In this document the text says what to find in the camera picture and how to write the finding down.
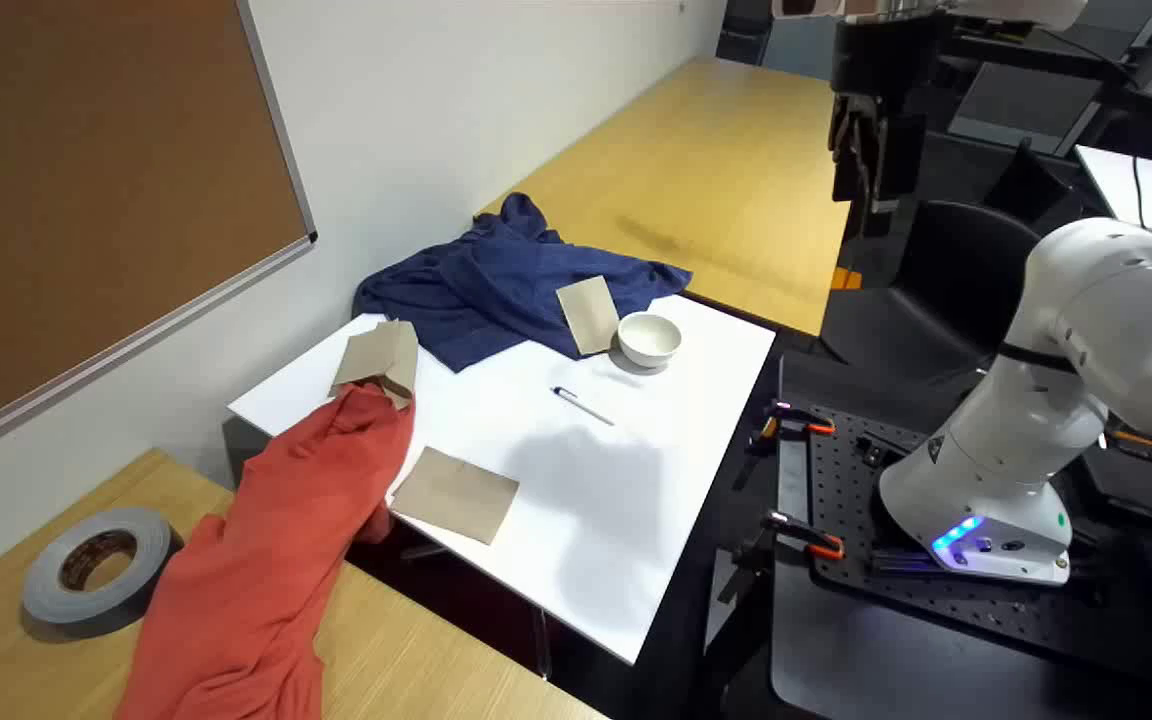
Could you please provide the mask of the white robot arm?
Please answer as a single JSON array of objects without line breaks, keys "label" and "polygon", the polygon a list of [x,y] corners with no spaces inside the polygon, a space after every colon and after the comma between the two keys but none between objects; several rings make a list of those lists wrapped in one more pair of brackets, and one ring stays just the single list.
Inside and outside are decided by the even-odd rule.
[{"label": "white robot arm", "polygon": [[878,506],[951,574],[1059,589],[1070,517],[1050,477],[1106,420],[1152,437],[1152,231],[1089,216],[1027,253],[994,361],[878,473]]}]

